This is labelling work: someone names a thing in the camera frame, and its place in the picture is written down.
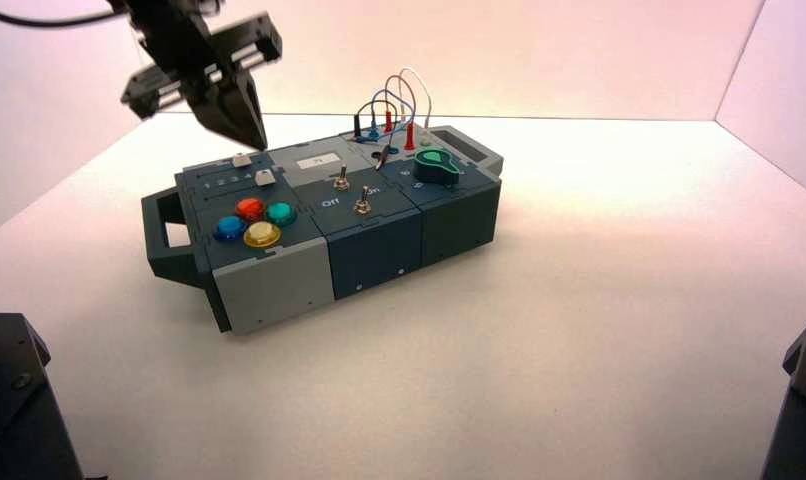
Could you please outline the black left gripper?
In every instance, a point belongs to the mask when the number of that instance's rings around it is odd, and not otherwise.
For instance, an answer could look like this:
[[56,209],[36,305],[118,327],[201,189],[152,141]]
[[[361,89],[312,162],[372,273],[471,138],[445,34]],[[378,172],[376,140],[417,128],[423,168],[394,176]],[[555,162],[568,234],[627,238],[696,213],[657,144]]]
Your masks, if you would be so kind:
[[268,141],[250,71],[277,61],[282,39],[266,12],[219,30],[205,17],[218,1],[121,1],[153,64],[130,77],[121,102],[139,118],[154,116],[176,92],[206,129],[256,150]]

